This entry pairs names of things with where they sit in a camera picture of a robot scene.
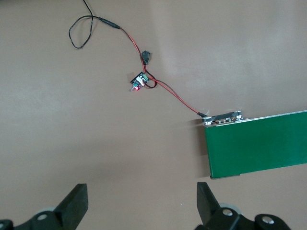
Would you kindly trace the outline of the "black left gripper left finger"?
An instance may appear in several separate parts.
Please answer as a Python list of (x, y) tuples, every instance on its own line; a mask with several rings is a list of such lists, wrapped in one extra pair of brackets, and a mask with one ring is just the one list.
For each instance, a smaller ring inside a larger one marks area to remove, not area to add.
[(2, 219), (2, 230), (75, 230), (88, 210), (87, 184), (77, 184), (52, 211), (35, 214), (25, 223), (14, 226)]

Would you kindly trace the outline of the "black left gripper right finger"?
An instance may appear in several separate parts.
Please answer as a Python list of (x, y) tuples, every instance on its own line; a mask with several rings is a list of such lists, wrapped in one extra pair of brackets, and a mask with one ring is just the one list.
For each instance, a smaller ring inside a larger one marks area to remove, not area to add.
[(221, 207), (206, 182), (197, 183), (197, 209), (202, 224), (198, 230), (289, 230), (279, 217), (258, 214), (249, 220), (230, 207)]

